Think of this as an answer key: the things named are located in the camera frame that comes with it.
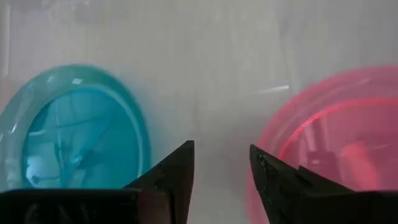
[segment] transparent blue plastic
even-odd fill
[[[150,167],[144,117],[104,70],[67,65],[41,73],[0,117],[5,189],[121,188]]]

